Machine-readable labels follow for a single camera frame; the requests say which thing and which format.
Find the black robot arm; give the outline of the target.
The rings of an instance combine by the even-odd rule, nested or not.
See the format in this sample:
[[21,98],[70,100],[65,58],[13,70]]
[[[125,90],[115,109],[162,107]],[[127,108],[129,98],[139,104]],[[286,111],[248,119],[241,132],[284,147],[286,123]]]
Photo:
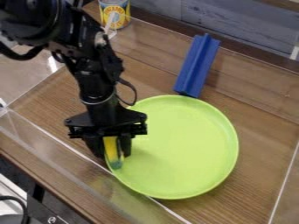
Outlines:
[[99,158],[130,156],[133,139],[147,133],[146,114],[123,107],[123,60],[99,21],[67,0],[0,0],[0,33],[31,47],[21,54],[0,42],[7,58],[31,60],[47,50],[78,81],[87,111],[65,121],[70,137],[82,139]]

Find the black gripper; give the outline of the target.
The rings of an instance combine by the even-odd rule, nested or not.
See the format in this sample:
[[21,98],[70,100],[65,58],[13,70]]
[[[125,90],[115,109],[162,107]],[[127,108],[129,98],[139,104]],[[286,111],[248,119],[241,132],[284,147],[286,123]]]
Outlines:
[[78,114],[65,120],[70,128],[70,138],[83,138],[94,156],[105,157],[105,144],[101,137],[119,137],[125,157],[131,155],[133,138],[147,134],[147,115],[122,106],[115,114],[102,112],[91,117],[90,112]]

